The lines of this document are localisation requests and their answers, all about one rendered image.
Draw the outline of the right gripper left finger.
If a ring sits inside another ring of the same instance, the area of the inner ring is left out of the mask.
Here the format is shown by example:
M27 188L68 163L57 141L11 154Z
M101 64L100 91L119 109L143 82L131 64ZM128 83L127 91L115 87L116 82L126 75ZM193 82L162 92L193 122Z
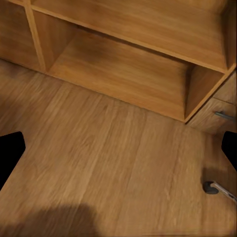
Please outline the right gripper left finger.
M26 149L22 132L0 137L0 190Z

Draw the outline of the swivel chair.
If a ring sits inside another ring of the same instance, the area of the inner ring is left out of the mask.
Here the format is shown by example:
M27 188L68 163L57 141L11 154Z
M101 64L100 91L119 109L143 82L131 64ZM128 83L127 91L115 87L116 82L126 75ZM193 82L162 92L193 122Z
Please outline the swivel chair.
M237 204L237 196L231 191L226 189L224 186L215 181L206 181L204 182L205 193L207 194L218 194L219 191L222 192L225 196L231 199Z

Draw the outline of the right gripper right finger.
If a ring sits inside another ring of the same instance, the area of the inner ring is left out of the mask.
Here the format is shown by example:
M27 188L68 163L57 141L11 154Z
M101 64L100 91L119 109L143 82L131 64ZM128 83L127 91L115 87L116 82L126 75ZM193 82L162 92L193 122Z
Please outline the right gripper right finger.
M226 131L221 148L237 171L237 133Z

